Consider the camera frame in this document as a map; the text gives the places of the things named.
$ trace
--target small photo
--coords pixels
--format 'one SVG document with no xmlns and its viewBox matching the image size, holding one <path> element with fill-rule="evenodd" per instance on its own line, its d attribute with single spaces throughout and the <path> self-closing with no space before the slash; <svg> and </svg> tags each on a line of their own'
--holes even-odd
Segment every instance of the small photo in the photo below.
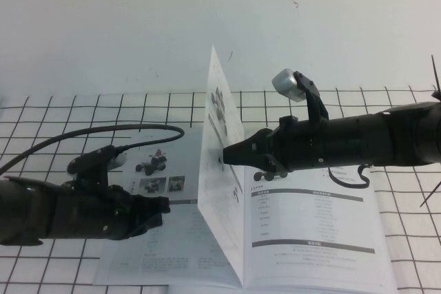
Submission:
<svg viewBox="0 0 441 294">
<path fill-rule="evenodd" d="M 139 194 L 164 193 L 167 177 L 143 178 L 139 181 Z"/>
<path fill-rule="evenodd" d="M 173 176 L 168 180 L 169 192 L 181 192 L 184 190 L 185 176 Z"/>
</svg>

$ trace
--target white grid surface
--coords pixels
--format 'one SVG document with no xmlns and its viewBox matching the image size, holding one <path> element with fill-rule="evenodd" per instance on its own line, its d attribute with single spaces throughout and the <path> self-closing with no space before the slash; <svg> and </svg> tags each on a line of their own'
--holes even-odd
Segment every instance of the white grid surface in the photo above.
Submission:
<svg viewBox="0 0 441 294">
<path fill-rule="evenodd" d="M 432 101 L 431 90 L 322 91 L 330 118 L 376 113 L 396 105 Z M 275 92 L 234 92 L 245 130 L 278 126 L 281 116 L 307 119 L 306 102 Z M 127 123 L 201 125 L 205 93 L 126 94 L 4 101 L 0 111 L 0 165 L 46 138 L 84 127 Z M 61 184 L 65 168 L 82 153 L 110 143 L 127 144 L 133 132 L 110 132 L 65 140 L 42 149 L 7 174 Z M 380 207 L 400 294 L 441 291 L 441 194 L 418 208 L 441 179 L 441 166 L 374 169 Z M 120 169 L 109 180 L 119 184 Z M 102 240 L 44 240 L 38 247 L 0 246 L 0 294 L 149 293 L 148 286 L 92 286 Z"/>
</svg>

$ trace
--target paper page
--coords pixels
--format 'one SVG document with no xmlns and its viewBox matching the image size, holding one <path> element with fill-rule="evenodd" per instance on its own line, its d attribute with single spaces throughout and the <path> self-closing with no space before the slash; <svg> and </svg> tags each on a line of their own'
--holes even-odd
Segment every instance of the paper page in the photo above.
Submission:
<svg viewBox="0 0 441 294">
<path fill-rule="evenodd" d="M 170 136 L 159 132 L 132 142 L 165 134 Z M 126 189 L 144 196 L 168 196 L 171 213 L 163 215 L 163 226 L 144 235 L 107 242 L 95 284 L 240 286 L 197 208 L 201 141 L 202 129 L 186 129 L 179 140 L 127 153 Z"/>
<path fill-rule="evenodd" d="M 253 289 L 229 289 L 204 286 L 169 286 L 168 294 L 280 294 L 282 291 L 259 291 Z M 334 291 L 296 290 L 287 293 L 295 294 L 336 294 Z"/>
<path fill-rule="evenodd" d="M 223 148 L 242 141 L 244 131 L 214 48 L 206 104 L 198 207 L 243 281 L 244 170 L 223 164 Z"/>
<path fill-rule="evenodd" d="M 361 180 L 356 167 L 333 168 L 335 177 Z M 252 186 L 252 288 L 334 288 L 395 293 L 390 259 L 373 191 L 345 189 L 327 169 L 295 171 L 266 181 L 249 168 Z"/>
</svg>

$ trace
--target black cable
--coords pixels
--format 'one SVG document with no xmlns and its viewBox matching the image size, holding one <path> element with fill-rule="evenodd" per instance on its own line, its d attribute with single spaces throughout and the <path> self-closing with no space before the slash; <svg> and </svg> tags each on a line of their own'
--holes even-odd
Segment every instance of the black cable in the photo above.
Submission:
<svg viewBox="0 0 441 294">
<path fill-rule="evenodd" d="M 133 147 L 167 143 L 169 141 L 179 139 L 179 138 L 183 137 L 185 134 L 184 130 L 181 129 L 180 127 L 174 127 L 172 125 L 164 125 L 164 124 L 108 125 L 105 127 L 89 127 L 87 129 L 80 129 L 80 130 L 76 130 L 76 131 L 66 132 L 65 134 L 60 134 L 59 136 L 49 138 L 49 139 L 43 141 L 42 143 L 39 143 L 39 144 L 35 145 L 34 147 L 29 148 L 27 151 L 24 151 L 23 153 L 19 154 L 18 156 L 13 158 L 11 161 L 6 163 L 4 166 L 0 167 L 0 176 L 3 175 L 5 172 L 7 172 L 7 170 L 9 170 L 10 168 L 15 166 L 18 162 L 24 160 L 25 158 L 32 155 L 36 151 L 39 151 L 40 149 L 43 149 L 44 147 L 47 147 L 47 146 L 54 144 L 54 143 L 57 143 L 59 141 L 69 139 L 69 138 L 74 138 L 76 136 L 82 136 L 84 134 L 97 134 L 99 132 L 123 131 L 123 130 L 132 130 L 132 129 L 162 129 L 162 130 L 175 131 L 175 132 L 178 132 L 179 134 L 172 136 L 170 138 L 146 141 L 144 143 L 137 143 L 137 144 L 133 144 L 133 145 L 120 146 L 120 147 L 117 147 L 119 153 L 127 151 L 128 149 L 133 148 Z"/>
<path fill-rule="evenodd" d="M 347 189 L 367 189 L 370 184 L 370 179 L 362 174 L 363 170 L 366 168 L 371 167 L 371 165 L 360 165 L 357 168 L 358 175 L 360 176 L 360 179 L 365 182 L 364 184 L 349 184 L 347 182 L 343 182 L 342 180 L 338 179 L 334 176 L 334 174 L 331 171 L 331 168 L 328 168 L 328 174 L 329 177 L 332 179 L 332 181 L 336 184 L 339 184 L 340 186 L 343 186 Z"/>
</svg>

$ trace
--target black grid lines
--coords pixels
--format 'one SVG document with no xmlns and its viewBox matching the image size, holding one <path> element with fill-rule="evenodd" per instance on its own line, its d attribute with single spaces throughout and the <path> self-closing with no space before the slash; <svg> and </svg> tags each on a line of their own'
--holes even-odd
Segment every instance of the black grid lines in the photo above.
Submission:
<svg viewBox="0 0 441 294">
<path fill-rule="evenodd" d="M 428 101 L 432 91 L 358 88 L 320 93 L 329 117 L 341 118 Z M 299 120 L 307 116 L 306 103 L 291 102 L 276 92 L 238 92 L 237 96 L 240 118 L 250 133 L 265 126 L 277 127 L 281 116 L 297 116 Z M 188 127 L 202 122 L 204 108 L 202 95 L 198 92 L 77 96 L 63 104 L 58 104 L 56 98 L 49 102 L 50 99 L 42 103 L 27 98 L 19 105 L 3 109 L 0 118 L 0 152 L 3 152 L 0 165 L 33 144 L 63 132 L 123 123 L 176 123 Z M 45 148 L 8 174 L 61 184 L 69 180 L 65 167 L 70 160 L 112 142 L 122 145 L 120 141 L 136 132 L 110 132 L 69 139 Z M 111 171 L 110 180 L 120 172 L 120 169 Z M 403 293 L 407 293 L 407 289 L 421 293 L 424 290 L 441 291 L 441 280 L 428 278 L 425 273 L 427 268 L 438 266 L 441 272 L 441 201 L 438 202 L 441 193 L 432 197 L 433 202 L 429 200 L 429 208 L 417 208 L 424 196 L 441 180 L 441 167 L 387 167 L 372 169 L 371 172 L 373 178 L 378 179 L 377 182 L 373 180 L 375 193 L 399 289 Z M 45 292 L 46 286 L 63 287 L 63 293 L 79 293 L 81 286 L 91 287 L 91 275 L 95 272 L 101 245 L 100 240 L 45 240 L 39 248 L 8 249 L 0 246 L 0 261 L 6 261 L 0 263 L 0 274 L 7 275 L 6 278 L 0 276 L 0 285 L 5 287 L 3 294 L 8 294 L 11 286 L 19 291 L 19 287 L 25 285 L 35 287 L 34 292 L 26 288 L 26 293 L 32 294 Z M 423 245 L 431 247 L 433 254 L 421 249 Z M 28 272 L 31 267 L 34 268 L 32 273 Z M 90 290 L 88 293 L 95 293 L 92 287 Z M 142 286 L 136 287 L 137 293 L 142 293 L 142 290 Z M 125 292 L 119 286 L 112 290 L 98 286 L 96 294 L 107 291 L 113 294 Z"/>
</svg>

